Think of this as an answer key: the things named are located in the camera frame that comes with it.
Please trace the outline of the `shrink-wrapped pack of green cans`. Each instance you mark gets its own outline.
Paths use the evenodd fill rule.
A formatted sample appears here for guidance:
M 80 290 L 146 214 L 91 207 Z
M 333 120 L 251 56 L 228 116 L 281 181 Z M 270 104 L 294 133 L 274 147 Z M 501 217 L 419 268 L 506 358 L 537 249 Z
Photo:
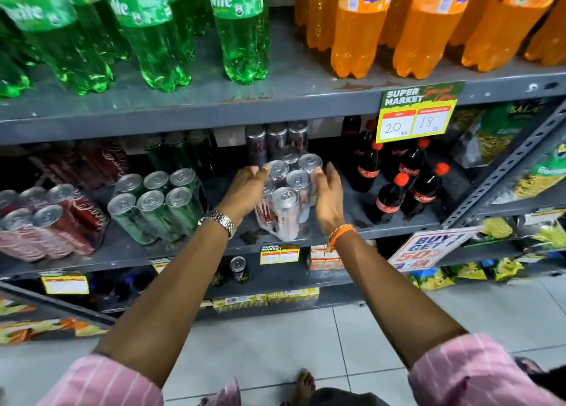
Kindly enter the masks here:
M 208 209 L 202 181 L 192 168 L 172 174 L 126 174 L 114 186 L 109 215 L 137 243 L 191 238 Z

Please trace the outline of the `person's bare foot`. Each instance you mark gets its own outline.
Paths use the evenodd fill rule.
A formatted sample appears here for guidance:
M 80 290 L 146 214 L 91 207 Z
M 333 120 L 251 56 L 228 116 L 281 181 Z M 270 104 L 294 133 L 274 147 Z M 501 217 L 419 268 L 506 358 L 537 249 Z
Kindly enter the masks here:
M 316 391 L 315 378 L 307 369 L 301 369 L 290 406 L 308 406 Z

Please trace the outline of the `black drink can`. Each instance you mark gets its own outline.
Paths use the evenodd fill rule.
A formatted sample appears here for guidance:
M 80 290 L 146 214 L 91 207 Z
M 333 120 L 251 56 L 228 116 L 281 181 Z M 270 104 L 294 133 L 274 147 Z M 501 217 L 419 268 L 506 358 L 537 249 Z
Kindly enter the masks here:
M 235 281 L 245 284 L 250 280 L 250 272 L 244 257 L 234 257 L 230 260 L 230 270 Z

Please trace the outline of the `grey slotted metal rack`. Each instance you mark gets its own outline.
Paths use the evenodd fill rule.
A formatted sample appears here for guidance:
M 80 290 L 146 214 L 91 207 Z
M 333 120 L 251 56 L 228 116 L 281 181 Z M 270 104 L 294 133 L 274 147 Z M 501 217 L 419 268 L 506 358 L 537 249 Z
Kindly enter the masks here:
M 497 215 L 503 204 L 491 202 L 549 152 L 566 134 L 566 96 L 559 97 L 532 121 L 485 167 L 467 170 L 453 160 L 441 193 L 440 231 L 462 231 L 474 221 Z

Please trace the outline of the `person's left forearm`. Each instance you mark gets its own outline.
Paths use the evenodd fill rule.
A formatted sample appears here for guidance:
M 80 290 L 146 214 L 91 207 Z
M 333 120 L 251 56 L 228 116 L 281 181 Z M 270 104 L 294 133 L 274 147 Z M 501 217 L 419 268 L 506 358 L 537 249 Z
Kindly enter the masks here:
M 93 352 L 163 388 L 228 240 L 226 228 L 215 220 L 205 219 L 194 237 L 132 302 Z

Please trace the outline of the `large yellow green price sign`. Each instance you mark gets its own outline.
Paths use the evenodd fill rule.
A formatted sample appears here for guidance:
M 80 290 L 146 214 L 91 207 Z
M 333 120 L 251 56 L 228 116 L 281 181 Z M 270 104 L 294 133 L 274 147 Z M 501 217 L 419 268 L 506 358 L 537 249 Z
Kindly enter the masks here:
M 384 91 L 376 142 L 442 135 L 465 85 L 466 81 L 461 80 Z

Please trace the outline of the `row of orange soda bottles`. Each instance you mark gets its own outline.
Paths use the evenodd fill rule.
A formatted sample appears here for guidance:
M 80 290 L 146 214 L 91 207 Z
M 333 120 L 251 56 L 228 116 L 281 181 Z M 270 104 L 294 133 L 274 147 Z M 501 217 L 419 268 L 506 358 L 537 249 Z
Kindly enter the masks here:
M 424 79 L 447 46 L 480 73 L 505 66 L 556 0 L 308 0 L 307 45 L 340 78 L 366 77 L 378 45 L 398 76 Z

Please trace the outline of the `white red offer sign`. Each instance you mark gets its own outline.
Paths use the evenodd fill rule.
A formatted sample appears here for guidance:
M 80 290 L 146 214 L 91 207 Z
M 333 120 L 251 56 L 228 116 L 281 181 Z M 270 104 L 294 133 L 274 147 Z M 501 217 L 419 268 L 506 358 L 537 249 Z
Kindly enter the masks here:
M 414 233 L 388 262 L 400 272 L 432 268 L 481 229 L 477 225 Z

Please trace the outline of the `person's left hand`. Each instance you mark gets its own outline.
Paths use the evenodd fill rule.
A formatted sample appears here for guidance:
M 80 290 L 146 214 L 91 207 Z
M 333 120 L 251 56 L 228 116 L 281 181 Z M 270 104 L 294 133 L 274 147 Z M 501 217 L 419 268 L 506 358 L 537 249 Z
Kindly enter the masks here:
M 239 171 L 228 188 L 216 210 L 230 217 L 237 227 L 243 218 L 259 205 L 263 198 L 264 183 L 243 184 L 239 180 Z

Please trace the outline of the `person's right hand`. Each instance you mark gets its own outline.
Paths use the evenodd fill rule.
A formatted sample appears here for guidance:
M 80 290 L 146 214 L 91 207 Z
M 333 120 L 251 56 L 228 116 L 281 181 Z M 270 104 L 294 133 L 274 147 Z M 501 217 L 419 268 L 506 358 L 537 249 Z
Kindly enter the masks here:
M 324 171 L 324 185 L 317 193 L 315 212 L 322 232 L 330 237 L 344 223 L 343 187 L 335 166 L 328 162 Z

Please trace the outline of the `shrink-wrapped pack of red cans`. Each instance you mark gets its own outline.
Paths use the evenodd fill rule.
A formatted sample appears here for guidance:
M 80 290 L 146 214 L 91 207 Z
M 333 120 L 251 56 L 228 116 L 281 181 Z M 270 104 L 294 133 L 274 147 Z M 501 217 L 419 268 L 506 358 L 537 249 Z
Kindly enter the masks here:
M 21 193 L 0 191 L 0 253 L 35 263 L 90 255 L 101 245 L 109 215 L 70 183 Z

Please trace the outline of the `grey metal shelf rack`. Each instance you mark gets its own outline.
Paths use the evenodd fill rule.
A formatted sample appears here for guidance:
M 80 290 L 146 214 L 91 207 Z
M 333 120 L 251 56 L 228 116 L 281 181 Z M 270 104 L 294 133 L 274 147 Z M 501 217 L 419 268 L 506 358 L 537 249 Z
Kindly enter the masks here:
M 270 13 L 271 53 L 267 77 L 244 86 L 230 81 L 221 64 L 221 48 L 215 30 L 195 38 L 195 58 L 191 64 L 189 86 L 165 93 L 150 88 L 143 80 L 134 60 L 122 60 L 111 66 L 114 83 L 108 91 L 86 96 L 75 95 L 57 80 L 46 65 L 26 68 L 32 89 L 15 99 L 0 100 L 0 191 L 24 191 L 32 186 L 49 189 L 54 185 L 42 174 L 27 154 L 18 150 L 66 140 L 111 138 L 118 141 L 129 157 L 131 170 L 140 175 L 154 171 L 145 153 L 146 135 L 209 129 L 213 132 L 213 176 L 202 179 L 209 204 L 215 206 L 223 197 L 236 170 L 249 163 L 245 146 L 245 126 L 250 124 L 308 121 L 308 148 L 341 167 L 341 126 L 343 118 L 353 114 L 379 112 L 386 90 L 465 80 L 457 108 L 499 102 L 549 98 L 548 106 L 566 96 L 566 66 L 542 67 L 515 58 L 503 68 L 477 73 L 452 61 L 450 52 L 426 79 L 400 78 L 388 68 L 389 51 L 378 51 L 376 63 L 360 80 L 339 79 L 329 66 L 329 54 L 309 50 L 303 31 L 293 23 L 290 8 Z M 432 164 L 452 160 L 449 150 L 434 140 L 428 150 Z M 353 224 L 365 239 L 376 239 L 385 251 L 401 245 L 413 233 L 440 230 L 442 200 L 407 221 L 402 214 L 392 221 L 374 224 L 367 216 L 364 202 L 367 194 L 354 191 L 348 179 L 343 181 L 344 211 L 347 223 Z M 499 213 L 510 215 L 511 209 L 527 210 L 529 204 L 548 206 L 543 198 L 566 203 L 566 183 L 536 198 L 504 204 Z M 141 287 L 157 275 L 150 260 L 171 258 L 182 248 L 182 239 L 170 243 L 162 240 L 140 245 L 111 218 L 100 247 L 90 255 L 72 254 L 59 260 L 43 259 L 24 262 L 0 253 L 0 295 L 58 310 L 65 315 L 110 327 L 117 316 L 127 310 Z M 210 286 L 206 300 L 240 295 L 255 295 L 295 289 L 320 287 L 320 298 L 307 302 L 307 308 L 330 306 L 361 300 L 361 294 L 345 270 L 310 271 L 309 248 L 325 245 L 314 215 L 290 242 L 261 229 L 252 211 L 244 218 L 233 239 L 228 242 L 221 262 L 220 286 Z M 267 245 L 296 245 L 301 248 L 297 262 L 260 265 L 260 250 Z M 251 280 L 239 284 L 229 269 L 234 257 L 244 257 L 250 267 Z M 89 295 L 47 295 L 40 276 L 84 274 Z

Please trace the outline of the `person's right forearm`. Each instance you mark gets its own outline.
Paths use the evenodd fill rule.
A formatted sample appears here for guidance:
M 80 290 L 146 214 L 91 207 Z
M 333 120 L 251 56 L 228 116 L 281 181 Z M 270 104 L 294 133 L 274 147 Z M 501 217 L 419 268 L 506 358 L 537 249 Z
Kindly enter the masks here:
M 329 245 L 338 252 L 379 327 L 408 370 L 428 351 L 469 333 L 389 264 L 350 224 L 336 229 L 329 237 Z

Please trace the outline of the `silver metal wristwatch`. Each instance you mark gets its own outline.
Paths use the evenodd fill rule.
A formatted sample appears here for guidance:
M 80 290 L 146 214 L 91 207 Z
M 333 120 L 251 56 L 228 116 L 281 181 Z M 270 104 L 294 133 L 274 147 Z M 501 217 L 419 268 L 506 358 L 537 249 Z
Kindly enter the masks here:
M 206 220 L 212 220 L 221 225 L 223 229 L 227 231 L 228 239 L 233 238 L 234 234 L 236 233 L 237 225 L 233 222 L 233 220 L 216 209 L 208 211 L 206 214 L 204 214 L 204 216 L 198 221 L 197 226 L 201 226 L 202 223 Z

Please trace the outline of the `single silver soda can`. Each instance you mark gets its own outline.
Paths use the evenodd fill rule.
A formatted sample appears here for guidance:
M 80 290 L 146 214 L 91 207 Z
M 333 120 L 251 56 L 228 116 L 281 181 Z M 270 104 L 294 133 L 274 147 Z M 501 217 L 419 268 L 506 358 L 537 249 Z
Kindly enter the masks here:
M 308 122 L 293 121 L 287 123 L 287 144 L 297 147 L 301 153 L 308 152 Z
M 276 159 L 280 150 L 287 145 L 287 123 L 270 123 L 265 125 L 268 156 Z
M 268 162 L 266 130 L 262 124 L 250 124 L 245 127 L 245 139 L 250 165 L 258 167 Z

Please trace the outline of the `dim pack of red cans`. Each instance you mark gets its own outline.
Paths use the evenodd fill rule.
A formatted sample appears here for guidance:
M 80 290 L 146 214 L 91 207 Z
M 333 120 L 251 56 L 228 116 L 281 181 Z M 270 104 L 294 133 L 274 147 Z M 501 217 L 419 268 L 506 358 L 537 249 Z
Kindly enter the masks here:
M 27 157 L 53 184 L 91 190 L 114 186 L 131 170 L 122 145 L 111 138 L 38 144 Z

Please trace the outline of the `single green soda can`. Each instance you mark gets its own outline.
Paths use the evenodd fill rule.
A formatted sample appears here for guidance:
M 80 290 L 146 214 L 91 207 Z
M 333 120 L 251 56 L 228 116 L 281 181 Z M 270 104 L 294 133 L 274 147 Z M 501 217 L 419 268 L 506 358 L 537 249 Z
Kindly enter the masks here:
M 186 143 L 195 171 L 203 177 L 213 176 L 215 167 L 211 131 L 209 129 L 187 131 Z
M 164 143 L 172 159 L 173 171 L 192 168 L 191 160 L 185 147 L 185 135 L 182 131 L 166 133 L 164 135 Z
M 151 160 L 155 171 L 172 173 L 169 153 L 162 136 L 159 134 L 146 135 L 143 145 L 145 153 Z

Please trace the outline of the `shrink-wrapped pack of silver cans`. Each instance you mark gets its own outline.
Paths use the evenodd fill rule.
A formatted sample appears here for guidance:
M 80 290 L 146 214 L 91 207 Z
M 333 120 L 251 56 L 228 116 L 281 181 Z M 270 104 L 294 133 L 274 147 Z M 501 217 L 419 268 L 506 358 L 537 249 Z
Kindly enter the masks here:
M 322 166 L 321 158 L 305 153 L 295 145 L 280 149 L 268 163 L 269 175 L 263 197 L 255 207 L 259 227 L 290 242 L 300 236 L 316 200 L 313 171 Z

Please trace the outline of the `orange yellow packets on rack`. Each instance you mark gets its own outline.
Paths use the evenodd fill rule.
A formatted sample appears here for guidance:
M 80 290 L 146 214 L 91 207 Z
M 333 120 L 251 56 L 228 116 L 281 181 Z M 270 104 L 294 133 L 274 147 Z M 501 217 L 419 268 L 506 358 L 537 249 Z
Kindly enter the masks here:
M 99 324 L 65 315 L 61 311 L 0 295 L 0 346 L 90 338 L 107 331 Z

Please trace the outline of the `row of green soda bottles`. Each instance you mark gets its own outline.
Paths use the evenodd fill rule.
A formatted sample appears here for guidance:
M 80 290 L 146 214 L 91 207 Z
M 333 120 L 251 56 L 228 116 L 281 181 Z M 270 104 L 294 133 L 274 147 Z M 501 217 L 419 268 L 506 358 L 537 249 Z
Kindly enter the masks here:
M 227 77 L 248 85 L 268 72 L 268 0 L 0 0 L 32 55 L 78 95 L 102 93 L 111 65 L 131 55 L 163 92 L 188 86 L 194 36 L 214 22 Z

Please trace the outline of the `orange white carton boxes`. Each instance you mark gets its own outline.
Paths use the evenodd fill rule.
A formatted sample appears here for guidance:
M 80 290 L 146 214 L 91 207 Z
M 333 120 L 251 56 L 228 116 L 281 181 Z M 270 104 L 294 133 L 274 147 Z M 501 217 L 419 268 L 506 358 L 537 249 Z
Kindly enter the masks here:
M 338 252 L 328 245 L 310 247 L 307 266 L 310 271 L 338 271 L 344 269 Z

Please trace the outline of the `row of small yellow boxes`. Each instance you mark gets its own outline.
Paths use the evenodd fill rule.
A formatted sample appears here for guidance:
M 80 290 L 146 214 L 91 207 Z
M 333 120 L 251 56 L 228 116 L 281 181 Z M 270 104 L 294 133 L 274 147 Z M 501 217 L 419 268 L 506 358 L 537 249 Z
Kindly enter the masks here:
M 312 302 L 320 297 L 320 288 L 305 288 L 278 292 L 261 293 L 256 295 L 240 295 L 216 300 L 203 300 L 201 310 L 213 310 L 217 313 L 257 308 L 268 305 Z

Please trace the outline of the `pink striped shirt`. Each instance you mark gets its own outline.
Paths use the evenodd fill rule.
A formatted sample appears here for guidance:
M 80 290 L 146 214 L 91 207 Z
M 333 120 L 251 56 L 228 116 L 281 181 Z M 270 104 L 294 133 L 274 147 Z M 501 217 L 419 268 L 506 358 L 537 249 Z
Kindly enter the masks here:
M 566 406 L 532 381 L 496 341 L 459 336 L 428 351 L 409 371 L 419 406 Z M 149 379 L 102 354 L 75 361 L 37 406 L 164 406 Z

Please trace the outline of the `dark trousers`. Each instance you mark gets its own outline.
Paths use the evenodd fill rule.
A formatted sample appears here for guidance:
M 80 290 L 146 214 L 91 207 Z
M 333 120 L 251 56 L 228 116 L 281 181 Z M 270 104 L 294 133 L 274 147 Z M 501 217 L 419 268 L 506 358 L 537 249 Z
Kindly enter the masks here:
M 390 406 L 371 392 L 353 393 L 334 387 L 318 388 L 311 395 L 307 406 Z

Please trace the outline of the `group of dark cola bottles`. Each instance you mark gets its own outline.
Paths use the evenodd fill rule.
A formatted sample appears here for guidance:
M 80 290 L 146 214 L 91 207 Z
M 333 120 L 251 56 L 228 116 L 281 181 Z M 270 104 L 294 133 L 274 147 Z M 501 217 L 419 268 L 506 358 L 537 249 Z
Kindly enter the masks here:
M 341 167 L 353 190 L 367 194 L 364 202 L 374 224 L 389 223 L 401 213 L 410 221 L 445 192 L 445 162 L 432 164 L 427 151 L 432 137 L 377 143 L 377 120 L 345 116 L 341 126 Z

